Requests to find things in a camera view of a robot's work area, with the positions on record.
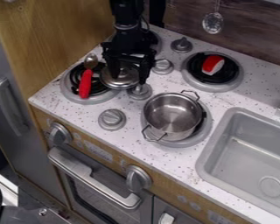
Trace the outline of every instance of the black burner ring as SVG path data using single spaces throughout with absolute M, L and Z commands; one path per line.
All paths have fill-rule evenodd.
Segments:
M 105 63 L 99 62 L 98 65 L 92 69 L 95 74 L 101 75 L 101 70 L 106 66 Z M 80 63 L 78 66 L 74 67 L 69 73 L 69 79 L 72 83 L 72 91 L 74 94 L 79 94 L 79 85 L 81 82 L 81 76 L 85 72 L 86 68 L 84 67 L 84 63 Z M 98 95 L 108 91 L 109 88 L 104 86 L 100 81 L 100 77 L 92 77 L 91 82 L 91 92 L 90 95 Z
M 203 63 L 210 55 L 216 54 L 199 52 L 187 62 L 187 70 L 195 79 L 203 83 L 224 84 L 235 79 L 239 75 L 240 68 L 238 65 L 230 58 L 219 54 L 217 55 L 221 56 L 225 61 L 222 69 L 213 75 L 203 73 Z

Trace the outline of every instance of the metal pot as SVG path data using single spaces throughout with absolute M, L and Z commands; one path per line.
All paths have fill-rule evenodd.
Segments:
M 184 92 L 197 96 L 193 100 Z M 144 138 L 149 142 L 178 141 L 189 137 L 202 119 L 202 109 L 198 104 L 200 97 L 196 92 L 183 90 L 178 93 L 157 94 L 146 102 L 143 116 L 148 123 L 142 130 Z M 146 131 L 150 129 L 155 139 L 149 138 Z

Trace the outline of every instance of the cabinet door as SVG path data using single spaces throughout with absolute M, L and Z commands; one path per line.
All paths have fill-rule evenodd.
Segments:
M 153 224 L 202 224 L 174 206 L 154 198 Z

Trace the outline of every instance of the metal sink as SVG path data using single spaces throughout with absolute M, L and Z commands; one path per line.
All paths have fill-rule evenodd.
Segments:
M 196 170 L 205 181 L 280 217 L 280 122 L 231 108 Z

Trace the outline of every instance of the pot handle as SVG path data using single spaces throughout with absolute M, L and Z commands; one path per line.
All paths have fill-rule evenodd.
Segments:
M 183 93 L 194 93 L 196 95 L 196 97 L 197 97 L 196 102 L 200 99 L 200 96 L 198 95 L 198 93 L 195 92 L 195 91 L 192 91 L 192 90 L 183 90 L 180 93 L 181 94 L 183 94 Z
M 151 128 L 151 125 L 150 124 L 147 124 L 146 127 L 141 131 L 142 134 L 143 134 L 143 137 L 145 138 L 146 141 L 148 142 L 153 142 L 153 143 L 157 143 L 158 141 L 160 141 L 163 137 L 165 137 L 167 135 L 167 133 L 164 133 L 160 138 L 158 139 L 153 139 L 153 138 L 149 138 L 147 135 L 146 135 L 146 130 L 148 128 Z

